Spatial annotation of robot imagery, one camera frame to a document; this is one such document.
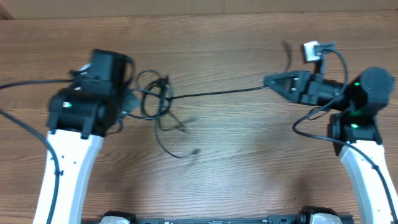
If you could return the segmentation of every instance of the white connector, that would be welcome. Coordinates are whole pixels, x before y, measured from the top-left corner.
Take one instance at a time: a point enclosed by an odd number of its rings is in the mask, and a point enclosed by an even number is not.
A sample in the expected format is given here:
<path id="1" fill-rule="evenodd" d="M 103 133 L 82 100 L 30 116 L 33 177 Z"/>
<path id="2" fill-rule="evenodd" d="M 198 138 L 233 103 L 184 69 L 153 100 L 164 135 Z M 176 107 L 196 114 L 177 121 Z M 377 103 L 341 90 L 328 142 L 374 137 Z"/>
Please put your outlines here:
<path id="1" fill-rule="evenodd" d="M 317 62 L 321 60 L 321 56 L 315 53 L 315 46 L 317 45 L 319 45 L 319 43 L 316 40 L 304 44 L 305 60 L 307 62 Z"/>

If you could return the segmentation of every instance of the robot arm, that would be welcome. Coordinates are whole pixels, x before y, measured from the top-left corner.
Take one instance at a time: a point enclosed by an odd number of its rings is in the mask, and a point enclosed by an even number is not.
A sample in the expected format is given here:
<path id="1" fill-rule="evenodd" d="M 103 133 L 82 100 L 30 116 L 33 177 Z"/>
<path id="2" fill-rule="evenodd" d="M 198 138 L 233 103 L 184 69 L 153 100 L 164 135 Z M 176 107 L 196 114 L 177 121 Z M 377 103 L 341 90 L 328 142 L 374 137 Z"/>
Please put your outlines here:
<path id="1" fill-rule="evenodd" d="M 387 170 L 383 145 L 378 145 L 374 141 L 361 140 L 352 145 L 379 166 L 387 182 L 394 206 L 398 207 L 398 197 Z M 347 146 L 341 149 L 339 156 L 351 179 L 361 221 L 363 223 L 390 223 L 392 216 L 386 191 L 372 165 L 362 155 Z"/>
<path id="2" fill-rule="evenodd" d="M 304 50 L 307 62 L 316 63 L 314 73 L 301 70 L 269 75 L 264 84 L 293 103 L 341 111 L 331 116 L 328 138 L 295 131 L 334 143 L 354 187 L 363 223 L 397 223 L 398 199 L 387 171 L 376 118 L 377 112 L 388 105 L 395 78 L 382 68 L 372 67 L 350 84 L 324 80 L 323 54 L 336 52 L 334 43 L 309 42 Z"/>
<path id="3" fill-rule="evenodd" d="M 82 139 L 78 132 L 57 130 L 48 133 L 47 141 L 57 153 L 62 173 L 52 223 L 80 223 L 91 168 L 104 138 L 91 134 Z M 49 216 L 55 182 L 52 159 L 48 152 L 34 224 L 46 223 Z"/>
<path id="4" fill-rule="evenodd" d="M 81 222 L 91 169 L 106 132 L 131 106 L 124 103 L 129 83 L 124 82 L 126 65 L 134 66 L 129 59 L 115 52 L 94 50 L 90 66 L 50 100 L 47 141 L 57 155 L 60 175 L 59 183 L 55 182 L 53 157 L 48 152 L 35 224 Z M 51 210 L 55 187 L 57 200 Z"/>

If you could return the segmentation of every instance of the tangled cable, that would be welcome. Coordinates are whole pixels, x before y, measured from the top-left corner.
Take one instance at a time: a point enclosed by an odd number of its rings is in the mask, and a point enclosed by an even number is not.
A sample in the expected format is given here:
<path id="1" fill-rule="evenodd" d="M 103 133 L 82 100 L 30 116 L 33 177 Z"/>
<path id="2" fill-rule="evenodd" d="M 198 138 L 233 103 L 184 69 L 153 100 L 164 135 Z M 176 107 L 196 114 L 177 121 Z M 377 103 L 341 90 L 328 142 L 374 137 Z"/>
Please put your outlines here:
<path id="1" fill-rule="evenodd" d="M 154 74 L 157 79 L 148 83 L 144 88 L 141 88 L 140 86 L 140 78 L 146 74 L 146 73 L 151 73 Z M 194 149 L 191 153 L 188 153 L 183 156 L 176 156 L 175 154 L 171 153 L 162 143 L 160 140 L 160 131 L 171 131 L 174 129 L 177 129 L 182 132 L 187 132 L 187 127 L 186 124 L 194 121 L 195 119 L 188 119 L 186 121 L 181 121 L 177 118 L 175 114 L 171 112 L 171 106 L 173 103 L 173 100 L 176 99 L 181 99 L 181 98 L 186 98 L 186 97 L 195 97 L 195 96 L 206 96 L 206 95 L 219 95 L 219 94 L 225 94 L 225 93 L 238 93 L 238 92 L 243 92 L 243 91 L 253 91 L 253 90 L 261 90 L 265 87 L 266 85 L 255 87 L 255 88 L 247 88 L 247 89 L 240 89 L 240 90 L 228 90 L 228 91 L 217 91 L 217 92 L 209 92 L 209 93 L 198 93 L 198 94 L 190 94 L 190 95 L 182 95 L 182 96 L 174 96 L 174 89 L 169 82 L 169 77 L 163 77 L 158 71 L 156 70 L 143 70 L 140 73 L 138 73 L 135 81 L 135 88 L 133 88 L 131 91 L 138 91 L 142 93 L 142 98 L 141 98 L 141 104 L 140 104 L 140 116 L 139 115 L 134 115 L 134 114 L 128 114 L 128 116 L 132 118 L 137 118 L 137 119 L 145 119 L 145 120 L 154 120 L 155 121 L 155 138 L 156 141 L 158 142 L 159 146 L 169 155 L 171 155 L 174 158 L 181 159 L 181 158 L 186 158 L 191 155 L 195 155 L 199 153 L 199 149 Z M 155 96 L 159 99 L 159 105 L 157 107 L 157 111 L 155 114 L 149 114 L 149 112 L 146 109 L 146 101 L 148 96 Z M 170 115 L 170 117 L 176 122 L 176 125 L 172 126 L 171 128 L 164 128 L 162 125 L 162 120 L 166 115 Z M 120 123 L 120 129 L 116 131 L 115 133 L 118 133 L 121 131 L 121 128 L 123 127 L 123 122 L 122 120 L 119 121 Z"/>

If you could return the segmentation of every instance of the wood grain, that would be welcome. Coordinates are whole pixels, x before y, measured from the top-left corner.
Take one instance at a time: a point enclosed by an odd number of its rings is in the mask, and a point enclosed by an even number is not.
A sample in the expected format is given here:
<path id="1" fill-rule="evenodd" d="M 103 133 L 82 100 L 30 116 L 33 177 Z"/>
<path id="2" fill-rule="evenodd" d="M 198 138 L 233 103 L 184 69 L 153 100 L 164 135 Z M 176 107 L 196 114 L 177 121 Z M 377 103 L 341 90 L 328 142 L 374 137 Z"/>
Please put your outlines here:
<path id="1" fill-rule="evenodd" d="M 351 78 L 380 66 L 398 76 L 398 13 L 322 12 L 227 16 L 112 17 L 0 21 L 0 83 L 66 78 L 94 48 L 133 57 L 138 69 L 169 74 L 176 95 L 260 86 L 284 69 L 282 41 L 292 46 L 292 70 L 302 65 L 300 44 L 336 41 Z M 328 57 L 327 78 L 342 80 Z M 47 102 L 63 85 L 4 90 L 0 107 L 45 134 Z M 176 100 L 190 134 L 162 133 L 176 160 L 159 149 L 153 122 L 126 119 L 110 136 L 90 177 L 83 216 L 124 210 L 139 217 L 263 217 L 296 213 L 304 205 L 353 214 L 358 207 L 332 144 L 294 134 L 292 123 L 310 110 L 271 90 Z M 398 184 L 398 91 L 379 114 L 389 172 Z M 325 134 L 328 118 L 302 129 Z M 0 223 L 31 223 L 44 173 L 45 148 L 0 118 Z"/>

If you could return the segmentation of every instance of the wire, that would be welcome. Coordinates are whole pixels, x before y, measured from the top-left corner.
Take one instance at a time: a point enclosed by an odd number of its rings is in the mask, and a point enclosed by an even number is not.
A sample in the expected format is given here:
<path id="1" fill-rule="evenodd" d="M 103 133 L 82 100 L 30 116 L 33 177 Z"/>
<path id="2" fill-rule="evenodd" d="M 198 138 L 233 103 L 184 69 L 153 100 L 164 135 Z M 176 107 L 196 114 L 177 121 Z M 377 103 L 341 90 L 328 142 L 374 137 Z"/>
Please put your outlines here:
<path id="1" fill-rule="evenodd" d="M 105 136 L 109 136 L 111 134 L 117 134 L 123 131 L 123 120 L 119 119 L 118 121 L 116 121 L 119 124 L 119 129 L 117 131 L 111 132 L 109 134 L 106 134 Z"/>
<path id="2" fill-rule="evenodd" d="M 14 83 L 9 83 L 9 84 L 2 85 L 2 86 L 0 86 L 0 90 L 3 90 L 5 88 L 9 88 L 9 87 L 13 87 L 13 86 L 36 85 L 36 84 L 47 84 L 47 83 L 68 83 L 68 82 L 72 82 L 72 81 L 73 81 L 73 79 L 72 80 L 30 80 L 30 81 L 14 82 Z M 29 126 L 25 122 L 23 122 L 23 121 L 15 118 L 13 116 L 11 116 L 10 114 L 8 114 L 5 111 L 3 111 L 1 108 L 0 108 L 0 114 L 5 116 L 7 119 L 11 120 L 15 124 L 19 125 L 20 127 L 25 129 L 26 131 L 30 132 L 35 137 L 37 137 L 37 139 L 39 139 L 45 145 L 45 147 L 47 147 L 47 149 L 51 153 L 51 156 L 53 157 L 54 166 L 55 166 L 55 172 L 54 172 L 54 174 L 55 174 L 55 184 L 54 184 L 54 191 L 53 191 L 53 196 L 52 196 L 49 216 L 47 218 L 47 224 L 51 224 L 52 217 L 54 215 L 55 205 L 57 203 L 58 188 L 59 188 L 59 184 L 60 184 L 60 178 L 59 178 L 60 166 L 59 166 L 59 163 L 58 163 L 57 154 L 55 153 L 55 150 L 51 146 L 51 144 L 36 129 L 32 128 L 31 126 Z"/>
<path id="3" fill-rule="evenodd" d="M 151 74 L 155 75 L 157 77 L 157 79 L 150 82 L 149 84 L 147 84 L 145 86 L 145 88 L 141 88 L 139 80 L 146 73 L 151 73 Z M 181 98 L 188 98 L 188 97 L 196 97 L 196 96 L 220 95 L 220 94 L 226 94 L 226 93 L 239 93 L 239 92 L 244 92 L 244 91 L 254 91 L 254 90 L 261 90 L 261 89 L 267 87 L 266 85 L 263 85 L 260 87 L 245 88 L 245 89 L 239 89 L 239 90 L 216 91 L 216 92 L 209 92 L 209 93 L 197 93 L 197 94 L 174 96 L 174 89 L 173 89 L 171 83 L 169 82 L 169 78 L 163 77 L 156 70 L 141 71 L 140 73 L 138 73 L 134 83 L 135 83 L 135 88 L 133 88 L 131 91 L 138 91 L 138 92 L 142 93 L 141 106 L 140 106 L 140 114 L 141 115 L 128 114 L 128 116 L 130 116 L 132 118 L 137 118 L 137 119 L 154 120 L 155 121 L 154 126 L 155 126 L 156 141 L 159 143 L 159 146 L 167 154 L 170 154 L 172 157 L 177 158 L 177 159 L 186 158 L 188 156 L 198 154 L 199 149 L 195 149 L 191 153 L 184 155 L 184 156 L 176 156 L 175 154 L 172 154 L 163 145 L 162 141 L 160 140 L 159 130 L 171 131 L 171 130 L 177 129 L 179 131 L 187 133 L 188 129 L 185 124 L 195 120 L 195 119 L 189 119 L 187 121 L 180 121 L 177 118 L 177 116 L 175 116 L 170 111 L 173 100 L 181 99 Z M 155 89 L 157 89 L 159 91 L 159 93 L 153 92 L 153 90 L 155 90 Z M 159 99 L 159 105 L 157 107 L 157 112 L 155 114 L 149 114 L 146 110 L 146 100 L 147 100 L 148 96 L 154 96 Z M 161 118 L 163 118 L 166 115 L 170 115 L 172 117 L 172 119 L 176 122 L 175 126 L 172 126 L 171 128 L 163 128 Z"/>
<path id="4" fill-rule="evenodd" d="M 398 218 L 397 218 L 397 214 L 396 214 L 396 210 L 394 208 L 394 204 L 392 202 L 392 197 L 391 197 L 391 193 L 389 191 L 386 179 L 384 178 L 382 172 L 380 171 L 380 168 L 378 165 L 376 165 L 371 158 L 369 158 L 364 152 L 362 152 L 361 150 L 359 150 L 357 147 L 353 146 L 352 144 L 349 144 L 347 142 L 343 142 L 337 139 L 333 139 L 333 138 L 329 138 L 326 136 L 320 136 L 320 135 L 316 135 L 316 134 L 309 134 L 309 133 L 305 133 L 302 131 L 299 131 L 297 129 L 297 125 L 299 125 L 302 121 L 309 119 L 309 117 L 319 113 L 322 110 L 326 110 L 330 107 L 330 105 L 332 105 L 336 100 L 339 100 L 339 98 L 343 95 L 344 91 L 346 90 L 347 86 L 348 86 L 348 68 L 347 68 L 347 64 L 346 61 L 344 59 L 344 56 L 336 49 L 334 48 L 326 48 L 325 51 L 330 51 L 333 52 L 334 54 L 336 54 L 341 62 L 341 64 L 343 65 L 343 69 L 344 69 L 344 75 L 345 75 L 345 80 L 344 80 L 344 84 L 341 88 L 341 90 L 338 92 L 338 94 L 332 99 L 330 100 L 327 104 L 325 104 L 324 106 L 318 108 L 317 110 L 311 111 L 309 114 L 305 115 L 304 117 L 298 119 L 292 126 L 293 131 L 295 131 L 297 134 L 308 137 L 308 138 L 314 138 L 314 139 L 319 139 L 319 140 L 324 140 L 324 141 L 331 141 L 331 142 L 335 142 L 338 144 L 341 144 L 343 146 L 347 146 L 352 148 L 354 151 L 356 151 L 357 153 L 359 153 L 361 156 L 363 156 L 371 165 L 372 168 L 377 172 L 378 176 L 380 177 L 380 180 L 382 182 L 382 185 L 384 187 L 384 191 L 386 192 L 386 197 L 388 200 L 388 204 L 390 206 L 391 209 L 391 215 L 394 219 L 394 223 L 398 223 Z"/>
<path id="5" fill-rule="evenodd" d="M 315 110 L 317 110 L 317 109 L 319 109 L 319 108 L 320 108 L 320 106 L 314 107 L 314 108 L 312 108 L 312 109 L 310 110 L 310 112 L 308 112 L 308 113 L 312 113 L 313 111 L 315 111 Z M 315 121 L 316 119 L 321 118 L 321 117 L 323 117 L 324 115 L 326 115 L 326 114 L 328 114 L 328 113 L 329 113 L 329 110 L 328 110 L 328 111 L 325 111 L 323 114 L 321 114 L 321 115 L 319 115 L 319 116 L 316 116 L 316 117 L 314 117 L 314 118 L 308 118 L 308 120 L 309 120 L 309 121 Z"/>
<path id="6" fill-rule="evenodd" d="M 159 119 L 155 120 L 155 138 L 156 138 L 157 143 L 160 145 L 160 147 L 161 147 L 166 153 L 168 153 L 169 155 L 171 155 L 172 157 L 177 158 L 177 159 L 183 159 L 183 158 L 186 158 L 186 157 L 188 157 L 188 156 L 195 155 L 195 154 L 198 154 L 198 153 L 199 153 L 200 150 L 199 150 L 199 149 L 195 149 L 195 150 L 193 150 L 191 153 L 189 153 L 189 154 L 187 154 L 187 155 L 185 155 L 185 156 L 176 156 L 175 154 L 172 154 L 169 150 L 166 149 L 166 147 L 163 145 L 162 141 L 160 140 L 160 136 L 159 136 L 159 122 L 160 122 Z"/>
<path id="7" fill-rule="evenodd" d="M 13 87 L 13 86 L 20 86 L 20 85 L 36 85 L 36 84 L 48 84 L 48 83 L 68 83 L 72 82 L 71 80 L 29 80 L 29 81 L 22 81 L 22 82 L 14 82 L 0 86 L 0 90 Z"/>
<path id="8" fill-rule="evenodd" d="M 244 91 L 261 90 L 266 87 L 267 87 L 267 85 L 262 85 L 259 87 L 246 88 L 246 89 L 240 89 L 240 90 L 227 90 L 227 91 L 216 91 L 216 92 L 209 92 L 209 93 L 188 94 L 188 95 L 182 95 L 182 96 L 175 96 L 172 99 L 176 100 L 176 99 L 181 99 L 181 98 L 186 98 L 186 97 L 195 97 L 195 96 L 219 95 L 219 94 L 226 94 L 226 93 L 241 93 Z"/>
<path id="9" fill-rule="evenodd" d="M 4 112 L 2 109 L 0 109 L 0 114 L 11 120 L 12 122 L 16 123 L 26 131 L 30 132 L 33 134 L 37 139 L 39 139 L 50 151 L 51 156 L 53 157 L 54 165 L 55 165 L 55 185 L 54 185 L 54 191 L 52 195 L 52 201 L 51 201 L 51 206 L 50 206 L 50 211 L 49 211 L 49 216 L 47 218 L 47 224 L 51 224 L 51 220 L 54 214 L 55 210 L 55 204 L 57 202 L 57 196 L 58 196 L 58 188 L 60 184 L 60 166 L 58 163 L 58 157 L 54 151 L 54 148 L 51 146 L 51 144 L 44 138 L 43 135 L 41 135 L 37 130 L 26 124 L 25 122 L 9 115 L 8 113 Z"/>

